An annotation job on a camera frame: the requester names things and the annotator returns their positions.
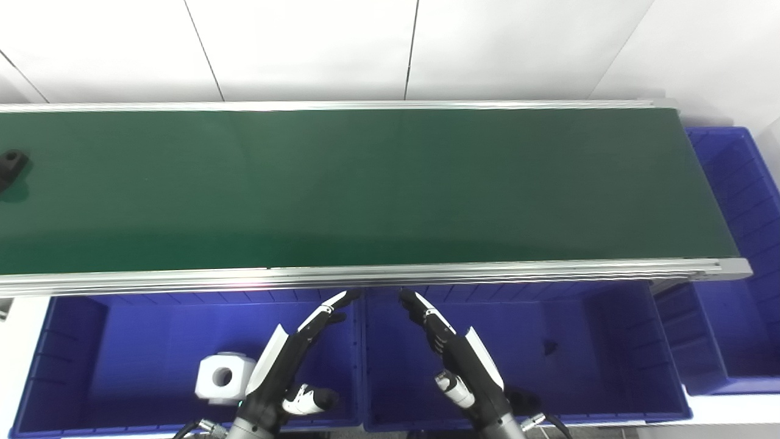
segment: connector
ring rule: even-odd
[[[545,419],[547,419],[547,416],[545,416],[544,413],[537,413],[536,415],[533,415],[530,418],[525,419],[523,422],[521,422],[520,429],[523,432],[526,432],[534,428],[535,426],[543,423]]]
[[[228,429],[224,428],[222,425],[214,421],[210,421],[208,419],[201,419],[200,421],[198,421],[197,425],[206,434],[213,437],[214,439],[225,439],[228,436]]]

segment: white block with hole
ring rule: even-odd
[[[257,362],[237,352],[219,352],[200,361],[195,394],[212,405],[235,405],[244,398],[246,383]]]

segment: white wall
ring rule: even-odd
[[[749,127],[778,178],[778,23],[777,0],[0,0],[0,102],[665,96]]]

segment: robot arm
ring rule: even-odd
[[[290,415],[309,415],[330,409],[339,396],[330,389],[294,384],[308,348],[320,332],[345,315],[334,312],[357,299],[361,290],[347,290],[322,302],[294,334],[278,325],[265,346],[246,386],[246,398],[236,413],[227,439],[272,439]]]
[[[554,416],[537,412],[539,403],[533,395],[515,392],[507,398],[504,380],[473,327],[466,335],[458,335],[422,295],[404,288],[399,298],[409,311],[409,318],[425,329],[431,349],[441,356],[444,370],[435,377],[436,384],[461,408],[482,438],[525,439],[524,432],[546,418],[569,436],[566,427]],[[532,416],[518,423],[515,415],[519,414]]]

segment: blue plastic bin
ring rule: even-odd
[[[192,419],[232,422],[235,407],[194,394],[200,360],[217,352],[258,358],[274,328],[295,330],[337,291],[105,295],[53,298],[10,437],[176,432]],[[360,301],[329,326],[297,379],[330,387],[339,404],[288,426],[360,425]]]
[[[754,275],[657,297],[689,394],[780,392],[780,195],[745,128],[689,128],[739,252]]]
[[[411,288],[459,333],[474,326],[506,386],[536,392],[565,423],[690,417],[646,282]],[[364,428],[467,428],[434,383],[441,359],[398,288],[371,289],[364,303]]]

